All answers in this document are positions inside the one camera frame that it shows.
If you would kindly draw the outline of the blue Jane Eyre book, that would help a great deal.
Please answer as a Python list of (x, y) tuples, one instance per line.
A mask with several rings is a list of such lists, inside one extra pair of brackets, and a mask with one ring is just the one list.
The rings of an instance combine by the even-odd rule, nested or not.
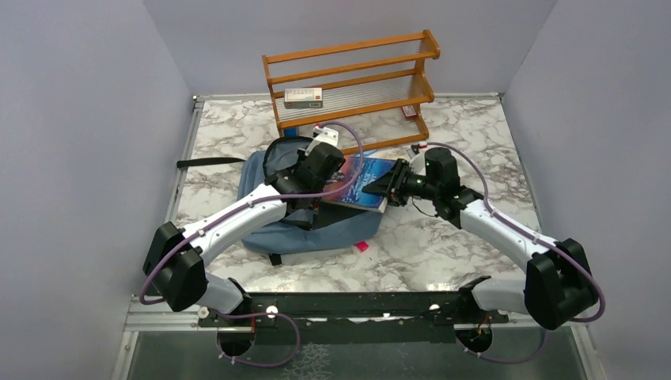
[[(330, 192), (348, 183), (354, 176), (359, 161), (358, 155), (346, 156), (345, 163), (324, 186), (324, 192)], [(387, 199), (384, 196), (365, 193), (363, 188), (384, 176), (396, 162), (390, 159), (365, 156), (362, 163), (362, 171), (350, 186), (337, 194), (323, 197), (321, 200), (339, 206), (383, 213), (387, 206)]]

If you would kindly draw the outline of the blue student backpack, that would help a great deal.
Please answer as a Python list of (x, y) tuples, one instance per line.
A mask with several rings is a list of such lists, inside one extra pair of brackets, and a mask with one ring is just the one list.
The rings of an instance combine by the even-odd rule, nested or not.
[[(250, 155), (242, 166), (238, 200), (259, 186), (268, 174), (296, 163), (299, 152), (311, 142), (307, 137), (280, 138), (267, 150)], [(332, 204), (318, 211), (316, 204), (292, 211), (240, 241), (246, 249), (269, 255), (345, 249), (372, 238), (381, 224), (380, 213)]]

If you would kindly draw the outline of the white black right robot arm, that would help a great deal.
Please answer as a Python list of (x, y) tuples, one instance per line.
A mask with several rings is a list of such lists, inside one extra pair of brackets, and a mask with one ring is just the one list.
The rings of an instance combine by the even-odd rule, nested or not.
[(463, 185), (454, 157), (457, 150), (436, 142), (416, 144), (414, 150), (411, 161), (397, 160), (363, 191), (384, 196), (396, 207), (415, 197), (431, 201), (437, 217), (482, 238), (525, 274), (524, 279), (483, 279), (471, 285), (456, 303), (463, 320), (475, 322), (487, 311), (504, 310), (527, 314), (554, 330), (567, 321), (580, 321), (581, 313), (601, 305), (603, 292), (580, 243), (539, 234), (495, 209), (487, 191)]

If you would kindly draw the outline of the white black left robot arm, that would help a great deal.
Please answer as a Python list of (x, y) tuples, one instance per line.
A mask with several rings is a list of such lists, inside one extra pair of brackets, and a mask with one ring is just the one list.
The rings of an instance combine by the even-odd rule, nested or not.
[(182, 228), (172, 222), (158, 227), (142, 266), (146, 280), (140, 302), (149, 305), (146, 293), (154, 288), (160, 295), (157, 301), (174, 312), (204, 306), (230, 325), (245, 321), (249, 305), (243, 289), (232, 279), (211, 275), (207, 265), (250, 233), (326, 196), (326, 182), (344, 162), (338, 148), (318, 142), (299, 152), (296, 163), (268, 174), (247, 196), (217, 214)]

